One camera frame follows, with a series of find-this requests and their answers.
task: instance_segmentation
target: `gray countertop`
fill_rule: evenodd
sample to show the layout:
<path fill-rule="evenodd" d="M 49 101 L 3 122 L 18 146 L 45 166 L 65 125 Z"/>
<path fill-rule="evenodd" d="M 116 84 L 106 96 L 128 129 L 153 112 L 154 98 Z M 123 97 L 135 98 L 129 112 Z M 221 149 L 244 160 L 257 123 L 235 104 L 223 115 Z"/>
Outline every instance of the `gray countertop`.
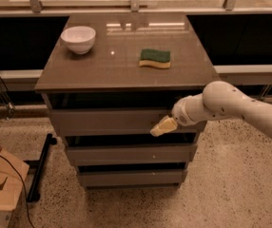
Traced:
<path fill-rule="evenodd" d="M 96 29 L 94 47 L 76 55 L 59 40 L 36 91 L 193 89 L 219 80 L 183 13 L 76 14 L 66 28 L 81 25 Z M 143 48 L 170 50 L 171 67 L 139 67 Z"/>

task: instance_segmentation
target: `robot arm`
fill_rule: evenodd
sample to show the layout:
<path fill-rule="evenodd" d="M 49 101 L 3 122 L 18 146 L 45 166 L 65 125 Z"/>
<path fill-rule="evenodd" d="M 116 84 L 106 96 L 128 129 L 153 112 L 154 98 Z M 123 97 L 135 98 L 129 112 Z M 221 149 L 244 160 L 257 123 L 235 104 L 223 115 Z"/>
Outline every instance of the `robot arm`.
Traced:
<path fill-rule="evenodd" d="M 241 118 L 272 139 L 272 104 L 250 98 L 222 81 L 210 83 L 202 94 L 182 98 L 174 105 L 172 117 L 163 118 L 151 134 L 160 136 L 171 132 L 178 124 L 188 126 L 228 117 Z"/>

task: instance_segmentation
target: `white bowl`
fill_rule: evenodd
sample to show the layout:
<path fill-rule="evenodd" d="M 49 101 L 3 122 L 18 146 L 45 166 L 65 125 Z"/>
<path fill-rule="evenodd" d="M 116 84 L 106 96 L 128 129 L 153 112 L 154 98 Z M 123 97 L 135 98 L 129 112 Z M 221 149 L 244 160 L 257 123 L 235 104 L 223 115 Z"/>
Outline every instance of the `white bowl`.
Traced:
<path fill-rule="evenodd" d="M 68 49 L 76 54 L 87 53 L 95 43 L 96 31 L 91 27 L 71 27 L 61 33 Z"/>

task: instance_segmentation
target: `scouring pad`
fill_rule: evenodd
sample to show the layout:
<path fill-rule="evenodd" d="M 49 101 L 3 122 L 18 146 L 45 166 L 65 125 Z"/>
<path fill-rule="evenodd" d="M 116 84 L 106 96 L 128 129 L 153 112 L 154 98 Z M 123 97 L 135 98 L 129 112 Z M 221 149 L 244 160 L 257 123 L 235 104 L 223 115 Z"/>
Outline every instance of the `scouring pad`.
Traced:
<path fill-rule="evenodd" d="M 169 68 L 170 51 L 162 51 L 157 49 L 142 49 L 139 66 L 150 66 L 157 68 Z"/>

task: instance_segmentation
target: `speckled floor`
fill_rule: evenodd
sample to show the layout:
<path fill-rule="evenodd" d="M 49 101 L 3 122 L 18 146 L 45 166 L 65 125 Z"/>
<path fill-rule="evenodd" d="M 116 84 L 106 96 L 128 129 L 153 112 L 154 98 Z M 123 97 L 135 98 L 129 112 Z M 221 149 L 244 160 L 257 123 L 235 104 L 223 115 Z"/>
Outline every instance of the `speckled floor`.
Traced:
<path fill-rule="evenodd" d="M 0 120 L 1 145 L 22 160 L 39 159 L 48 133 L 54 134 L 44 109 L 18 109 Z M 179 189 L 85 191 L 57 139 L 41 199 L 29 205 L 35 227 L 272 227 L 272 141 L 240 120 L 207 124 Z M 24 199 L 13 227 L 29 227 Z"/>

